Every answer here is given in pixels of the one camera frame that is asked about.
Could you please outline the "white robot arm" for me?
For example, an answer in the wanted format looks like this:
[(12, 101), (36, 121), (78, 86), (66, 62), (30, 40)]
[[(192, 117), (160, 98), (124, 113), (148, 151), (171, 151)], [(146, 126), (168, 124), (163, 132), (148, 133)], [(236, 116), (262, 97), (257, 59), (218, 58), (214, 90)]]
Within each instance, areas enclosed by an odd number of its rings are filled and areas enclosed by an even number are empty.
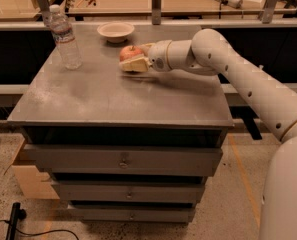
[(223, 75), (281, 142), (262, 194), (259, 240), (297, 240), (297, 93), (240, 56), (213, 29), (192, 39), (126, 46), (119, 53), (125, 72), (181, 69)]

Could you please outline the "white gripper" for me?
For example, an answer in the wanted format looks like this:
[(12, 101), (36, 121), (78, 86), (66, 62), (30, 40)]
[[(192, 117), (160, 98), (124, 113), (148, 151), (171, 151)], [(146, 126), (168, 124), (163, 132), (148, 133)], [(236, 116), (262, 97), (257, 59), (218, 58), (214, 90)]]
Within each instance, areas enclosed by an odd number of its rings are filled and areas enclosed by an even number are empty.
[(124, 72), (147, 72), (151, 65), (158, 72), (171, 71), (167, 56), (170, 43), (170, 40), (164, 40), (155, 44), (141, 44), (139, 50), (144, 56), (122, 60), (119, 62), (119, 66)]

